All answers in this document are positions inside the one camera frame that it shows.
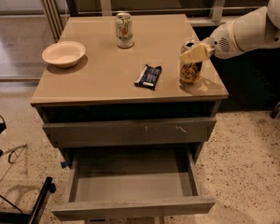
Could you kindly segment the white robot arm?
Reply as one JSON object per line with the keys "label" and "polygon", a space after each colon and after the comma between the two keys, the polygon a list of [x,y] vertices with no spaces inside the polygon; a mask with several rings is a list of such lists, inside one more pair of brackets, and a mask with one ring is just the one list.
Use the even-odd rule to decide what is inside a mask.
{"label": "white robot arm", "polygon": [[255,49],[280,48],[280,0],[226,22],[180,55],[183,63],[198,63],[212,55],[229,59]]}

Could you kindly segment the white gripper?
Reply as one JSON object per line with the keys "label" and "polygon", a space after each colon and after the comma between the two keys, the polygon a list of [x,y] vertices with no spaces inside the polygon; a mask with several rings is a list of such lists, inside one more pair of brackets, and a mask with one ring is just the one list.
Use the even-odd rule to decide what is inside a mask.
{"label": "white gripper", "polygon": [[235,39],[235,21],[228,21],[216,28],[209,37],[180,55],[182,63],[200,63],[213,54],[219,59],[229,59],[242,55]]}

